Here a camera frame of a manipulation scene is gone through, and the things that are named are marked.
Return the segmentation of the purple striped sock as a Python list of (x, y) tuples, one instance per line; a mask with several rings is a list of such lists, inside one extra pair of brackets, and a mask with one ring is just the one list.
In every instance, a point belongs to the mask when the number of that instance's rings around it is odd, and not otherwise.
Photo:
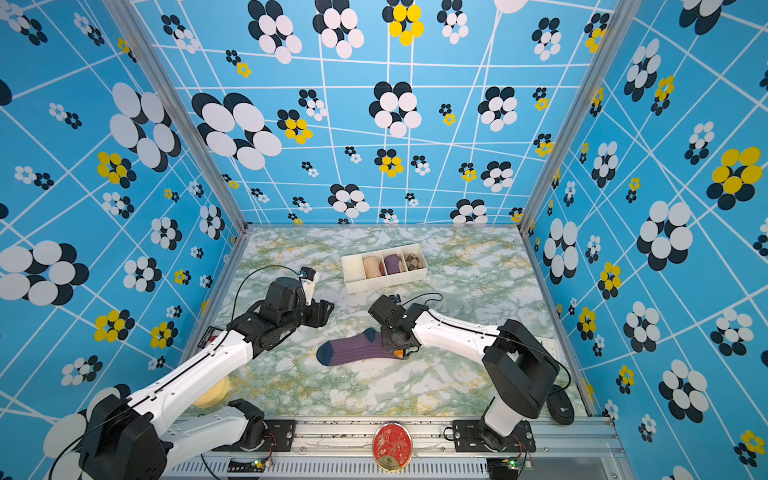
[(367, 328), (357, 335), (329, 340), (316, 351), (316, 359), (324, 366), (338, 366), (368, 359), (402, 360), (403, 350), (386, 351), (379, 331)]

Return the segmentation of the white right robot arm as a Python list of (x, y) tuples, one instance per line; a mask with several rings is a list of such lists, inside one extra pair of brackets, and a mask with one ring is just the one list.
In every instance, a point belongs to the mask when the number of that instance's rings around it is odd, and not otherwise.
[(383, 347), (410, 354), (436, 348), (481, 365), (495, 389), (477, 434), (490, 451), (503, 451), (523, 420), (539, 417), (564, 366), (517, 320), (481, 325), (407, 306), (382, 295), (368, 309), (380, 325)]

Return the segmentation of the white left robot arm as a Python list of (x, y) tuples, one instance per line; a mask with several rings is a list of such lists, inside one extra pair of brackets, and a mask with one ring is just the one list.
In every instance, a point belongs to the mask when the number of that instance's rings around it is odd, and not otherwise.
[(158, 479), (222, 446), (273, 448), (264, 412), (236, 399), (189, 423), (179, 417), (230, 373), (280, 345), (299, 327), (321, 328), (333, 303), (314, 299), (318, 273), (303, 267), (268, 287), (265, 299), (233, 319), (212, 342), (154, 383), (109, 393), (89, 409), (84, 430), (65, 441), (51, 479)]

